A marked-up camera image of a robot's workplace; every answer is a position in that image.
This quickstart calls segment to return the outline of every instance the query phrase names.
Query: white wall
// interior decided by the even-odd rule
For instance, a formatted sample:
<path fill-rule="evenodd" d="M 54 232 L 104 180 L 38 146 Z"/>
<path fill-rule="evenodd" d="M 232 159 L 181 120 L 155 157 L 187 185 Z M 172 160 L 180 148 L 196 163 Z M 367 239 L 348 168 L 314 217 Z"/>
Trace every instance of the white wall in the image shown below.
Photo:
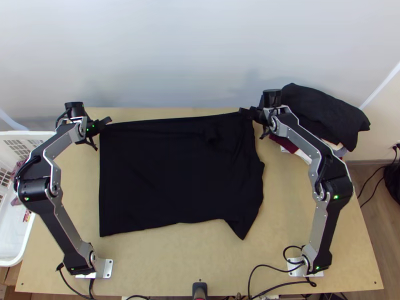
<path fill-rule="evenodd" d="M 392 160 L 392 146 L 400 142 L 400 63 L 380 91 L 363 109 L 371 122 L 370 131 L 358 134 L 357 147 L 347 153 L 347 161 Z"/>
<path fill-rule="evenodd" d="M 0 107 L 232 107 L 295 82 L 360 105 L 399 61 L 398 0 L 2 0 Z"/>

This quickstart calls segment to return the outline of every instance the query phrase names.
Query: maroon fabric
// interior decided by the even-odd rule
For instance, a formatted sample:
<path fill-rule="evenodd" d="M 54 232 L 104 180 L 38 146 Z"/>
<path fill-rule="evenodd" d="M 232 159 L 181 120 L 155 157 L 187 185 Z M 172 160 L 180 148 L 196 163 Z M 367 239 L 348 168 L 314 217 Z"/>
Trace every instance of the maroon fabric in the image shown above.
<path fill-rule="evenodd" d="M 269 134 L 268 137 L 274 142 L 284 147 L 291 154 L 294 154 L 297 150 L 299 150 L 299 148 L 295 144 L 293 144 L 290 140 L 288 140 L 286 137 L 281 137 L 274 134 Z"/>

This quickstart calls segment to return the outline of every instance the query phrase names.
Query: electrical outlet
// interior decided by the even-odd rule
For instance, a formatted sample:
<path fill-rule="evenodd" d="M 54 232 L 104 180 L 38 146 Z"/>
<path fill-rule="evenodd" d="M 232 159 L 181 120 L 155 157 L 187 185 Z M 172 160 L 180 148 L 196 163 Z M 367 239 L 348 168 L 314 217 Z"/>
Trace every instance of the electrical outlet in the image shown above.
<path fill-rule="evenodd" d="M 393 147 L 397 147 L 397 144 L 400 144 L 400 140 L 398 140 L 397 142 L 395 142 L 393 145 L 391 145 L 389 147 L 389 149 L 392 149 Z"/>

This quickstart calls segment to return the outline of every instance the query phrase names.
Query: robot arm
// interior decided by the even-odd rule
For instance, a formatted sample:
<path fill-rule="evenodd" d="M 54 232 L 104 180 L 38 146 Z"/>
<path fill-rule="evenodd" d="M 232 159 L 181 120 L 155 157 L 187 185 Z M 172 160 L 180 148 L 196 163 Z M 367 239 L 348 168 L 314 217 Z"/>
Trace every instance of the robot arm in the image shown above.
<path fill-rule="evenodd" d="M 63 264 L 71 275 L 109 278 L 113 261 L 96 257 L 92 245 L 81 239 L 63 206 L 61 169 L 54 159 L 72 143 L 89 144 L 96 149 L 92 137 L 111 119 L 91 120 L 82 102 L 66 103 L 65 108 L 67 116 L 55 135 L 35 148 L 15 175 L 14 190 L 26 208 L 41 217 L 64 252 Z"/>
<path fill-rule="evenodd" d="M 332 263 L 329 251 L 341 209 L 353 195 L 345 163 L 332 149 L 299 125 L 299 119 L 281 105 L 281 90 L 265 90 L 258 107 L 240 108 L 242 114 L 264 127 L 267 134 L 289 139 L 311 158 L 308 177 L 316 203 L 309 243 L 301 250 L 307 275 L 326 270 Z"/>

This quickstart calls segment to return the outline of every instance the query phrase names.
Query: pile of clothes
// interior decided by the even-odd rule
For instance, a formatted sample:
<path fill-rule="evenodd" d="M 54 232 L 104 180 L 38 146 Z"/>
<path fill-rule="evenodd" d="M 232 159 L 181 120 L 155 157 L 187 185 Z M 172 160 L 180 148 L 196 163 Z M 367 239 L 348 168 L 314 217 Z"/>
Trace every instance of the pile of clothes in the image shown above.
<path fill-rule="evenodd" d="M 371 123 L 360 109 L 314 88 L 294 83 L 285 85 L 281 104 L 289 106 L 300 125 L 330 146 L 339 158 L 356 148 L 360 131 L 370 130 Z M 282 152 L 296 154 L 311 163 L 311 159 L 287 138 L 273 134 L 269 138 L 280 144 Z"/>

